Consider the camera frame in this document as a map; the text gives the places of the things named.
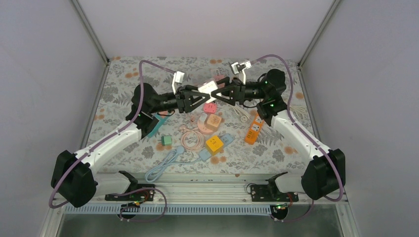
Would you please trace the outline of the white small charger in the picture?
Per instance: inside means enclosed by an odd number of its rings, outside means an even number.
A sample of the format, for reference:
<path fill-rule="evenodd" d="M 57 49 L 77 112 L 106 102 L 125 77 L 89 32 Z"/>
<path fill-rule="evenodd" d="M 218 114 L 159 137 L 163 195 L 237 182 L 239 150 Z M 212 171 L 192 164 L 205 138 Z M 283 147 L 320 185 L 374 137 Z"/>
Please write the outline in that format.
<path fill-rule="evenodd" d="M 203 114 L 200 115 L 198 123 L 205 124 L 207 119 L 208 119 L 208 114 L 203 113 Z"/>

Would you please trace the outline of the pink plug adapter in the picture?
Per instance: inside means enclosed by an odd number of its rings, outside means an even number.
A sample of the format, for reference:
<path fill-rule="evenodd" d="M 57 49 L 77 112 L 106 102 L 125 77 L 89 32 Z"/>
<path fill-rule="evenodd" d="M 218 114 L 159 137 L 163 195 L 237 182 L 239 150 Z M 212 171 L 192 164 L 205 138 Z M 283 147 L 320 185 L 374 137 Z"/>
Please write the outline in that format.
<path fill-rule="evenodd" d="M 217 104 L 205 103 L 203 106 L 203 111 L 207 114 L 215 114 L 217 112 Z"/>

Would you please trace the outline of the pink cube socket adapter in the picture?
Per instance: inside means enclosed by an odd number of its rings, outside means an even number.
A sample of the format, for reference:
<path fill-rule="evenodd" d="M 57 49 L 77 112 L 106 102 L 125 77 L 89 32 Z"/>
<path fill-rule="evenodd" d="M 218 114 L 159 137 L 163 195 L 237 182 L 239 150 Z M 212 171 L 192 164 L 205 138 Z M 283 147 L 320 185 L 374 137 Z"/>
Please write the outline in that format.
<path fill-rule="evenodd" d="M 215 82 L 219 82 L 219 81 L 221 81 L 224 78 L 225 78 L 225 75 L 216 75 L 216 76 L 213 76 L 213 79 L 214 79 Z M 224 87 L 225 86 L 225 83 L 220 83 L 220 84 L 217 84 L 217 85 L 218 85 L 218 87 Z"/>

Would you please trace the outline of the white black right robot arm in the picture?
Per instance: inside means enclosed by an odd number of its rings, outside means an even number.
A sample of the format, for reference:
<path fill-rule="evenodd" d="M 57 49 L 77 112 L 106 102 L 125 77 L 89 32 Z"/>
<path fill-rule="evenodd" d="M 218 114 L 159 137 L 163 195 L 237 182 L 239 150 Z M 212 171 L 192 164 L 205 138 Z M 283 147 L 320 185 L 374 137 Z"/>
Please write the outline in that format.
<path fill-rule="evenodd" d="M 285 73 L 269 70 L 260 81 L 242 83 L 238 78 L 225 78 L 222 88 L 212 91 L 212 97 L 230 105 L 260 99 L 258 116 L 278 131 L 305 160 L 302 173 L 283 172 L 268 181 L 268 196 L 280 201 L 287 193 L 304 193 L 312 200 L 326 198 L 339 201 L 345 184 L 345 155 L 340 149 L 332 150 L 312 135 L 293 115 L 284 102 Z"/>

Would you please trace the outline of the white cube socket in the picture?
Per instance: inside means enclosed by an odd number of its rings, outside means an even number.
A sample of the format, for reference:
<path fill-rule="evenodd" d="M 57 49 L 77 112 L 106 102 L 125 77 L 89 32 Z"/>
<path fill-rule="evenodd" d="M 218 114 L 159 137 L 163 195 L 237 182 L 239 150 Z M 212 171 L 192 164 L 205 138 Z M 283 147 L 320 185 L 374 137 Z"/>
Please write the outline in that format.
<path fill-rule="evenodd" d="M 214 80 L 207 81 L 198 87 L 198 91 L 200 93 L 208 94 L 209 96 L 211 96 L 212 92 L 217 89 L 218 85 Z"/>

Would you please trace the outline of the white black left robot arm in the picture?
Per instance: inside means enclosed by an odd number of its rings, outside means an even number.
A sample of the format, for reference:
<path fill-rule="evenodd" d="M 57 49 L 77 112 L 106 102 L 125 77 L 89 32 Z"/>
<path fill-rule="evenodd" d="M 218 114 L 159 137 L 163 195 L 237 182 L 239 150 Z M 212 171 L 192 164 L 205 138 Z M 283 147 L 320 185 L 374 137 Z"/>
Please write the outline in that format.
<path fill-rule="evenodd" d="M 190 113 L 211 96 L 211 90 L 202 91 L 192 85 L 158 94 L 150 84 L 140 83 L 134 90 L 131 112 L 112 132 L 74 153 L 65 150 L 58 155 L 51 179 L 53 191 L 49 207 L 59 208 L 67 203 L 81 207 L 94 197 L 113 194 L 133 199 L 138 189 L 133 177 L 119 171 L 100 173 L 101 167 L 154 129 L 159 122 L 154 113 L 174 110 Z"/>

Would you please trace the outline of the beige cube socket adapter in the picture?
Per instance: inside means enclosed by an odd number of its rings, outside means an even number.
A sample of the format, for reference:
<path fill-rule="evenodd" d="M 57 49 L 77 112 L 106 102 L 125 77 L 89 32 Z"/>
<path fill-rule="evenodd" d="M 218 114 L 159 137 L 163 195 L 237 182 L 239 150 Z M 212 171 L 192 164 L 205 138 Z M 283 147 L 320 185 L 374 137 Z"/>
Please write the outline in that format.
<path fill-rule="evenodd" d="M 205 121 L 205 126 L 207 129 L 210 129 L 212 131 L 218 131 L 220 125 L 222 123 L 222 118 L 220 116 L 217 116 L 215 114 L 210 114 Z"/>

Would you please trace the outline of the yellow cube socket adapter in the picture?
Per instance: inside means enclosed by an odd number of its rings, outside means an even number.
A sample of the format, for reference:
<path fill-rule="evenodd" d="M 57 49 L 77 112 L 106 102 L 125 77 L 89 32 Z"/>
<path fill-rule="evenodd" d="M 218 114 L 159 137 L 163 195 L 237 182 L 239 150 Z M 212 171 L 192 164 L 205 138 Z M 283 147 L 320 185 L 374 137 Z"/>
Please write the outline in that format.
<path fill-rule="evenodd" d="M 205 148 L 212 156 L 219 153 L 223 146 L 224 142 L 217 135 L 214 135 L 205 141 Z"/>

